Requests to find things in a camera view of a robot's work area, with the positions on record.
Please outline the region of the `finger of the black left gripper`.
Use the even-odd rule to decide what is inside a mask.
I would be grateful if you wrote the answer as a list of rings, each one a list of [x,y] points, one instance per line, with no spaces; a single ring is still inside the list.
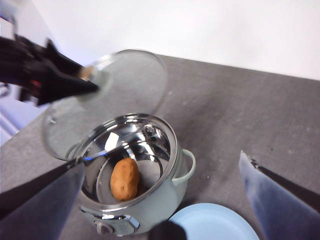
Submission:
[[[81,78],[58,73],[48,73],[36,80],[37,105],[45,105],[54,101],[94,93],[98,86]]]
[[[83,69],[81,64],[60,53],[51,39],[48,39],[46,42],[44,56],[51,61],[60,72],[64,74],[76,77]]]

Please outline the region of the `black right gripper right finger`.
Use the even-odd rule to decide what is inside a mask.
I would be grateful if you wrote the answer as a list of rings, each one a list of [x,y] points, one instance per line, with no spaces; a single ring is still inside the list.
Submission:
[[[267,240],[318,240],[320,195],[258,164],[241,152],[246,196]]]

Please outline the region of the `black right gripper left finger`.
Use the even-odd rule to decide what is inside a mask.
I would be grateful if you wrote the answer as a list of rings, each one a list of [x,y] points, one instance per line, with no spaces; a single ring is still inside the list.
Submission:
[[[74,160],[0,194],[2,240],[57,240],[78,198],[85,166]]]

